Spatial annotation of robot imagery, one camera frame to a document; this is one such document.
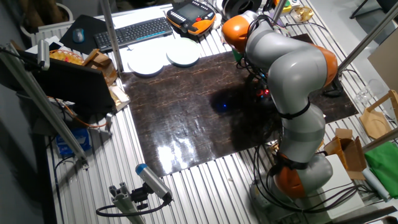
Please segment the cardboard box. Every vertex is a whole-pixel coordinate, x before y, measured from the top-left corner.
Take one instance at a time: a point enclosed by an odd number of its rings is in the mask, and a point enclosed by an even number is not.
[[[366,168],[365,155],[359,137],[353,138],[353,130],[336,128],[336,136],[324,150],[328,155],[337,154],[351,179],[365,180],[362,170]]]
[[[105,54],[102,54],[99,49],[94,49],[83,62],[82,66],[102,71],[108,86],[111,86],[118,77],[112,60]]]
[[[391,90],[398,90],[398,29],[396,29],[381,45],[368,57],[374,69]]]
[[[123,92],[123,90],[120,89],[118,86],[110,86],[109,91],[111,93],[112,99],[114,100],[117,111],[121,110],[130,103],[130,97],[125,94],[125,92]]]

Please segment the keyboard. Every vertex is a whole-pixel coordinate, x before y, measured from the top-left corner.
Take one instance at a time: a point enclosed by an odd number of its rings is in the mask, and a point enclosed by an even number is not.
[[[167,36],[172,32],[172,28],[163,17],[116,29],[116,37],[119,48],[123,48],[141,41]],[[95,34],[94,39],[101,52],[112,51],[108,32]]]

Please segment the white plate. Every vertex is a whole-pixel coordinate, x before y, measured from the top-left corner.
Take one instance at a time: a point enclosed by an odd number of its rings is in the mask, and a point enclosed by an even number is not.
[[[164,58],[163,50],[157,47],[142,46],[131,51],[128,65],[138,77],[151,78],[161,72]]]
[[[166,51],[167,59],[176,66],[194,65],[200,56],[198,44],[188,38],[176,39],[170,43]]]

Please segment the orange controller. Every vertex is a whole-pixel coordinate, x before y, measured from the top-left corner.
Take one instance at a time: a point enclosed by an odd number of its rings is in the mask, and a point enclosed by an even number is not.
[[[173,5],[166,14],[167,20],[184,33],[202,35],[208,31],[216,19],[209,7],[197,1],[185,1]]]

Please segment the cable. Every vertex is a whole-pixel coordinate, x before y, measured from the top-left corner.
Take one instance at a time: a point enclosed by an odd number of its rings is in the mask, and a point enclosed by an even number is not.
[[[63,161],[65,161],[65,160],[67,160],[67,159],[70,159],[70,158],[72,158],[72,157],[74,157],[74,156],[75,156],[75,155],[72,155],[72,156],[68,156],[68,157],[62,159],[62,160],[55,166],[54,172],[57,170],[57,167],[58,167]]]
[[[74,119],[76,119],[77,121],[79,121],[80,123],[84,124],[85,126],[89,127],[89,128],[100,128],[103,127],[105,125],[107,125],[107,122],[101,125],[91,125],[91,124],[87,124],[86,122],[80,120],[73,112],[72,110],[69,109],[69,107],[67,105],[65,105],[65,108],[69,111],[69,113],[73,116]]]
[[[345,185],[341,185],[341,186],[339,186],[339,187],[333,187],[332,189],[329,189],[329,190],[327,190],[327,191],[324,191],[324,192],[319,193],[319,194],[316,194],[316,195],[307,196],[306,198],[316,197],[316,196],[322,195],[322,194],[324,194],[324,193],[326,193],[326,192],[329,192],[329,191],[331,191],[331,190],[335,190],[335,189],[340,188],[340,187],[345,187],[345,186],[350,185],[350,184],[352,184],[352,182],[351,182],[351,183],[348,183],[348,184],[345,184]]]
[[[10,52],[9,50],[6,50],[5,47],[0,47],[0,52],[4,52],[4,53],[7,53],[7,54],[12,55],[12,56],[14,56],[14,57],[17,57],[17,58],[23,60],[25,63],[29,63],[29,64],[31,64],[31,65],[33,65],[33,66],[39,68],[39,69],[42,68],[42,67],[41,67],[40,65],[38,65],[36,62],[32,62],[31,60],[28,60],[28,59],[26,59],[26,58],[24,58],[24,57],[21,57],[20,55],[14,54],[14,53]]]
[[[303,213],[303,216],[304,216],[304,219],[305,219],[305,223],[306,224],[310,224],[310,222],[308,221],[308,219],[307,219],[307,216]]]
[[[166,205],[167,205],[167,202],[163,202],[163,204],[160,205],[159,207],[150,209],[148,211],[143,211],[143,212],[132,212],[132,213],[123,213],[123,214],[100,212],[102,210],[106,210],[106,209],[109,209],[109,208],[116,208],[115,205],[107,205],[107,206],[104,206],[104,207],[101,207],[101,208],[97,209],[95,211],[95,213],[97,213],[97,215],[102,216],[102,217],[131,217],[131,216],[138,216],[138,215],[146,215],[146,214],[149,214],[149,213],[152,213],[152,212],[159,211],[160,209],[162,209]]]
[[[286,23],[286,24],[285,24],[285,27],[288,27],[288,26],[303,26],[303,25],[311,25],[311,26],[316,26],[316,27],[322,28],[322,29],[324,29],[326,32],[328,32],[328,34],[329,34],[330,37],[331,37],[331,34],[330,34],[330,32],[328,31],[328,29],[326,29],[325,27],[323,27],[323,26],[321,26],[321,25],[319,25],[319,24],[316,24],[316,23],[314,23],[314,22],[303,22],[303,23],[301,23],[301,24],[289,24],[289,23]]]
[[[50,142],[45,146],[45,149],[47,149],[52,144],[52,141],[54,141],[55,138],[56,136],[49,139]]]
[[[62,107],[62,105],[60,104],[60,102],[59,102],[56,98],[54,98],[54,99],[55,99],[55,102],[57,102],[59,108],[62,110],[63,121],[65,122],[65,121],[67,120],[67,117],[65,116],[65,110],[63,109],[63,107]]]
[[[381,202],[384,202],[384,200],[380,200],[380,201],[378,201],[378,202],[373,202],[373,203],[371,203],[371,204],[369,204],[369,205],[367,205],[367,206],[374,205],[374,204],[381,203]]]
[[[50,143],[48,144],[50,146],[50,151],[51,151],[51,156],[52,156],[52,165],[53,167],[55,167],[55,163],[54,163],[54,153],[53,153],[53,149],[52,149],[52,141],[53,139],[50,141]],[[62,204],[61,204],[61,196],[60,196],[60,189],[58,186],[58,178],[57,178],[57,173],[54,171],[54,180],[55,180],[55,189],[57,191],[57,197],[58,197],[58,202],[59,202],[59,206],[60,206],[60,211],[61,211],[61,219],[62,219],[62,223],[65,223],[64,219],[63,219],[63,209],[62,209]]]
[[[258,172],[258,174],[260,175],[260,171],[259,171],[259,154],[258,154],[258,153],[259,153],[259,147],[256,148],[256,151],[255,151],[255,153],[254,153],[254,156],[257,155],[257,158],[254,158],[253,169],[254,169],[254,171],[256,170],[256,164],[255,164],[255,162],[257,161],[257,172]],[[300,213],[303,213],[303,214],[304,214],[304,213],[320,213],[320,212],[325,212],[325,211],[330,210],[330,209],[332,209],[332,208],[335,208],[335,207],[339,206],[340,204],[342,204],[342,203],[346,202],[347,200],[349,200],[354,194],[357,193],[357,191],[358,191],[360,188],[364,188],[364,189],[366,189],[366,191],[369,190],[369,189],[368,189],[366,186],[364,186],[364,185],[357,185],[357,186],[348,187],[348,188],[345,188],[345,189],[341,190],[340,192],[334,194],[334,195],[331,196],[330,198],[328,198],[328,199],[322,201],[321,203],[319,203],[319,204],[317,204],[317,205],[315,205],[315,206],[313,206],[313,207],[311,207],[311,208],[301,209],[301,208],[294,208],[294,207],[291,207],[290,205],[287,205],[287,204],[285,204],[284,202],[278,200],[278,199],[275,197],[275,195],[273,195],[273,193],[272,193],[272,192],[270,191],[270,189],[269,189],[268,179],[269,179],[269,172],[267,173],[266,183],[264,184],[264,183],[262,182],[262,179],[260,179],[260,182],[262,183],[262,186],[263,186],[264,190],[266,191],[266,193],[268,194],[268,196],[270,196],[270,197],[272,198],[272,200],[270,200],[268,197],[266,197],[266,196],[264,195],[264,193],[262,193],[262,192],[260,191],[260,188],[259,188],[259,186],[258,186],[258,181],[256,180],[256,176],[254,176],[254,180],[255,180],[255,183],[256,183],[256,185],[257,185],[257,189],[258,189],[258,191],[260,192],[260,194],[261,194],[266,200],[268,200],[270,203],[272,203],[272,204],[274,204],[274,205],[277,205],[278,207],[281,207],[281,208],[283,208],[283,209],[290,210],[290,211],[293,211],[293,212],[300,212]],[[337,196],[339,196],[339,195],[341,195],[341,194],[342,194],[342,196],[340,196],[338,199],[336,199],[336,200],[335,200],[332,204],[330,204],[329,206],[326,206],[326,207],[324,207],[324,208],[318,208],[318,209],[316,209],[318,206],[324,204],[325,202],[327,202],[327,201],[329,201],[329,200],[331,200],[331,199],[333,199],[333,198],[335,198],[335,197],[337,197]]]
[[[356,72],[355,70],[352,70],[352,69],[348,69],[348,68],[346,68],[346,69],[344,69],[344,70],[343,70],[343,72],[344,72],[344,71],[353,72],[353,73],[355,73],[355,74],[359,75],[359,74],[358,74],[358,72]]]
[[[220,12],[214,5],[212,5],[209,1],[207,0],[203,0],[207,6],[210,6],[211,8],[213,8],[215,10],[216,13],[221,15],[221,21],[222,22],[226,22],[227,19],[225,18],[224,14],[222,12]]]

